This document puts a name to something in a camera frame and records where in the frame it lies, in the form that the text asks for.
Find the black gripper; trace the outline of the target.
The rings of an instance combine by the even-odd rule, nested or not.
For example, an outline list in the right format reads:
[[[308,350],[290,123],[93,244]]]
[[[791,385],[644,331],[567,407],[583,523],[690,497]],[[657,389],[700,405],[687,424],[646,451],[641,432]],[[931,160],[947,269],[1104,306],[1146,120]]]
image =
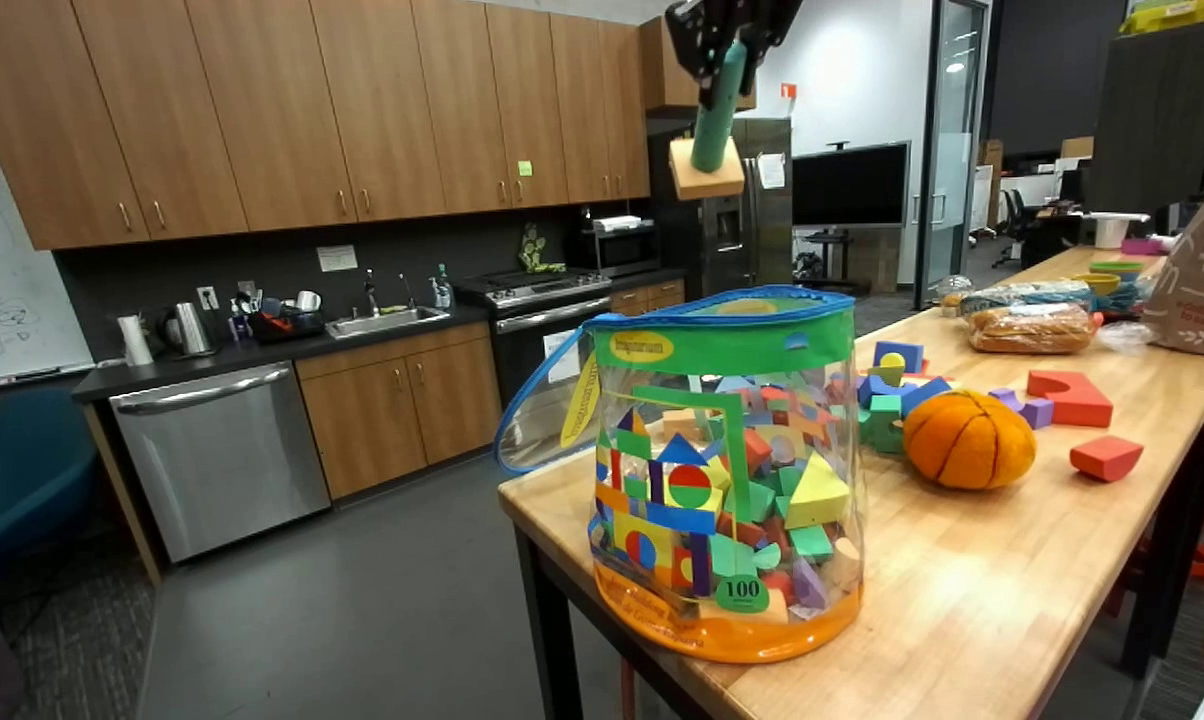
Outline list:
[[[672,0],[661,19],[672,37],[676,64],[690,80],[706,80],[723,68],[730,46],[743,48],[743,73],[756,73],[787,37],[798,6],[803,0]]]

